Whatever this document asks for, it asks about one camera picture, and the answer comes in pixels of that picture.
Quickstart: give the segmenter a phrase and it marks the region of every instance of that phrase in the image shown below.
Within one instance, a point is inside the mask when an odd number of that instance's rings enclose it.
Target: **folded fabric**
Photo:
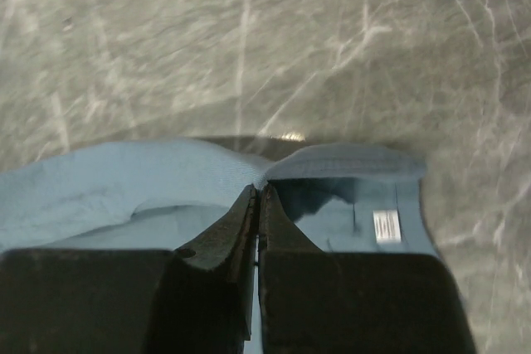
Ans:
[[[323,250],[438,257],[421,218],[424,173],[404,153],[352,143],[279,162],[190,139],[107,143],[0,175],[0,253],[172,250],[219,219],[246,185],[271,182],[287,216]],[[247,353],[261,350],[259,317],[253,332]]]

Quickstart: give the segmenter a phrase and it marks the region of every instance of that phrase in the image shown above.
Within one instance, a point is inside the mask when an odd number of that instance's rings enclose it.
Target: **blue garment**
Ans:
[[[172,250],[220,218],[246,185],[271,182],[286,214],[323,250],[438,256],[420,212],[425,170],[404,153],[351,143],[307,147],[279,162],[191,139],[107,143],[0,174],[0,253],[40,245]],[[377,240],[381,211],[398,216],[398,240]],[[261,351],[259,331],[256,315],[246,353]]]

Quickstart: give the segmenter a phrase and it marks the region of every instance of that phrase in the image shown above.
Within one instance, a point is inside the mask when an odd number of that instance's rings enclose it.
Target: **white tag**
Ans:
[[[402,242],[397,211],[375,211],[373,219],[376,241],[379,244]]]

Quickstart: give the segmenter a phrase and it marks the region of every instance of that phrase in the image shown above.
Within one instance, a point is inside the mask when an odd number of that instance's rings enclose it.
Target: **marble surface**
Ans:
[[[0,170],[183,135],[405,149],[480,352],[525,353],[530,55],[531,0],[0,0]]]

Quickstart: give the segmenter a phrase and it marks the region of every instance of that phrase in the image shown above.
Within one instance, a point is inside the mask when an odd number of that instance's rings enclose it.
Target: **clothing tag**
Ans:
[[[379,244],[402,242],[397,211],[375,211],[373,219],[376,241]]]

